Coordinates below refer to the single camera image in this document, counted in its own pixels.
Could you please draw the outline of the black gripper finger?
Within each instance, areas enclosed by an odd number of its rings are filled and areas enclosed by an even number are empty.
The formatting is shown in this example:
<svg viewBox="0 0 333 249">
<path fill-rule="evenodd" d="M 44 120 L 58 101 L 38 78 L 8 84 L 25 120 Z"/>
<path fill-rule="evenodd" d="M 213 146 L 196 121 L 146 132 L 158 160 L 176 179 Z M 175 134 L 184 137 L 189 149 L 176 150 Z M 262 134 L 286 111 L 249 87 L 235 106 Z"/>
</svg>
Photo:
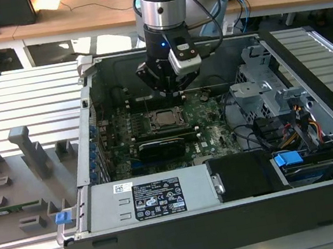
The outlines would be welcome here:
<svg viewBox="0 0 333 249">
<path fill-rule="evenodd" d="M 137 77 L 139 77 L 152 91 L 158 92 L 164 97 L 170 93 L 168 88 L 167 78 L 161 69 L 156 68 L 153 70 L 148 67 L 147 63 L 141 63 L 136 70 Z"/>
<path fill-rule="evenodd" d="M 191 83 L 200 75 L 200 71 L 194 71 L 184 76 L 174 75 L 169 81 L 169 90 L 171 94 L 176 94 L 180 91 L 186 90 Z"/>
</svg>

